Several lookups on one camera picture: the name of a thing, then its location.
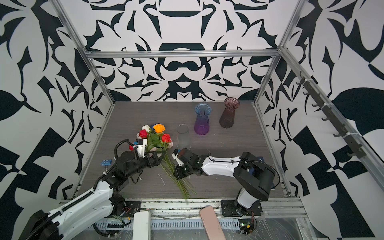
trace wood grain surface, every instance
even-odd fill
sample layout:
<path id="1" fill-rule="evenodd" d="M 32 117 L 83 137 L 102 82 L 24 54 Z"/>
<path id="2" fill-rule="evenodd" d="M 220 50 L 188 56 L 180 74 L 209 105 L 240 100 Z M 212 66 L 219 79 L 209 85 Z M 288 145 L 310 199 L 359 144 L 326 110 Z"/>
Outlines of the wood grain surface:
<path id="1" fill-rule="evenodd" d="M 161 123 L 165 126 L 165 133 L 170 134 L 174 142 L 174 147 L 169 154 L 174 148 L 177 148 L 176 128 L 184 123 L 189 126 L 192 142 L 190 150 L 195 154 L 210 152 L 214 157 L 235 157 L 240 156 L 242 152 L 250 152 L 255 156 L 264 157 L 266 163 L 273 165 L 251 101 L 241 101 L 240 107 L 236 109 L 235 123 L 229 129 L 225 129 L 219 124 L 220 116 L 225 108 L 224 103 L 208 102 L 212 108 L 209 116 L 210 131 L 204 136 L 197 135 L 193 130 L 196 119 L 194 108 L 197 104 L 196 102 L 116 102 L 96 153 L 90 161 L 81 183 L 79 194 L 90 189 L 102 174 L 104 167 L 100 166 L 100 162 L 113 159 L 115 145 L 125 138 L 129 138 L 133 142 L 136 134 L 145 124 Z M 118 154 L 127 150 L 129 150 L 128 144 L 123 144 L 119 147 Z M 179 188 L 160 166 L 145 168 L 141 179 L 137 184 L 130 182 L 120 192 L 121 195 L 127 199 L 182 198 Z M 191 198 L 234 198 L 241 188 L 239 182 L 233 177 L 193 174 L 187 179 L 197 192 L 197 194 L 191 193 Z M 271 191 L 270 197 L 284 197 L 280 185 Z"/>

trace white rectangular object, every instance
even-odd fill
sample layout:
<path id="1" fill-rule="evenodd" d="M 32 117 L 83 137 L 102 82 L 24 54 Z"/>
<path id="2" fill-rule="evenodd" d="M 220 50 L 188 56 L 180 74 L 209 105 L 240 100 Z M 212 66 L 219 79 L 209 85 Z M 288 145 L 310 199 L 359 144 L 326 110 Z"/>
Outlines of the white rectangular object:
<path id="1" fill-rule="evenodd" d="M 136 212 L 133 215 L 132 240 L 151 239 L 151 213 L 149 211 Z"/>

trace black and white patterned wall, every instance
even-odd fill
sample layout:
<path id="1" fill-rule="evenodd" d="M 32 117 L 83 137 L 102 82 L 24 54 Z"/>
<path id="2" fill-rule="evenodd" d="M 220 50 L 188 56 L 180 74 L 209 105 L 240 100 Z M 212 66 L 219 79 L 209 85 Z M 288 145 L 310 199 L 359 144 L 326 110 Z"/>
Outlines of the black and white patterned wall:
<path id="1" fill-rule="evenodd" d="M 288 50 L 383 158 L 383 1 L 310 0 Z M 382 239 L 384 192 L 281 60 L 260 99 L 293 193 L 319 239 Z"/>
<path id="2" fill-rule="evenodd" d="M 0 229 L 67 199 L 110 103 L 47 0 L 0 3 Z"/>
<path id="3" fill-rule="evenodd" d="M 272 57 L 94 61 L 116 101 L 253 100 Z"/>
<path id="4" fill-rule="evenodd" d="M 276 49 L 297 0 L 63 0 L 90 51 Z M 96 62 L 117 101 L 253 100 L 270 57 Z"/>

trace glass vase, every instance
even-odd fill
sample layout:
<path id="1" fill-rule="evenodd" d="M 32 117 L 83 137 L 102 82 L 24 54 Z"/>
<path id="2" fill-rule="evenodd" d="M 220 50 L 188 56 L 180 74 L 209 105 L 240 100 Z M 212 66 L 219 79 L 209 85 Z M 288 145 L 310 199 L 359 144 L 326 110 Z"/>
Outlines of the glass vase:
<path id="1" fill-rule="evenodd" d="M 189 136 L 189 128 L 185 124 L 178 125 L 177 129 L 177 148 L 191 149 L 191 139 Z"/>
<path id="2" fill-rule="evenodd" d="M 200 103 L 195 107 L 195 112 L 197 113 L 195 121 L 195 132 L 198 135 L 205 135 L 209 132 L 208 115 L 211 114 L 212 109 L 208 104 Z"/>
<path id="3" fill-rule="evenodd" d="M 227 98 L 224 104 L 225 109 L 221 114 L 219 123 L 224 128 L 230 128 L 235 122 L 235 110 L 240 106 L 240 102 L 236 98 Z"/>

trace rose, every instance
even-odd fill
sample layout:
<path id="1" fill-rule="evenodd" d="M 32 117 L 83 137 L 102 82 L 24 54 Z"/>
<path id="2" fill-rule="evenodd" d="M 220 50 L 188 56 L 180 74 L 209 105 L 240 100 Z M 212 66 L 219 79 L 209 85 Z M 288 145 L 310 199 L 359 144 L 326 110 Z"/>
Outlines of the rose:
<path id="1" fill-rule="evenodd" d="M 163 142 L 172 142 L 172 139 L 170 138 L 169 134 L 164 133 L 161 137 L 161 141 Z"/>
<path id="2" fill-rule="evenodd" d="M 147 131 L 146 131 L 145 129 L 141 130 L 141 131 L 139 132 L 139 137 L 140 137 L 140 138 L 147 138 L 147 137 L 148 137 L 148 133 L 147 133 Z"/>
<path id="3" fill-rule="evenodd" d="M 172 142 L 172 140 L 168 143 L 168 145 L 167 145 L 167 148 L 172 148 L 173 147 L 173 142 Z"/>
<path id="4" fill-rule="evenodd" d="M 150 128 L 149 125 L 145 125 L 145 126 L 143 126 L 141 129 L 144 129 L 144 130 L 147 131 L 147 132 L 150 132 L 150 131 L 151 131 L 151 128 Z"/>
<path id="5" fill-rule="evenodd" d="M 153 129 L 155 129 L 155 132 L 161 133 L 165 131 L 166 128 L 164 127 L 164 125 L 156 124 L 155 126 L 153 126 Z"/>

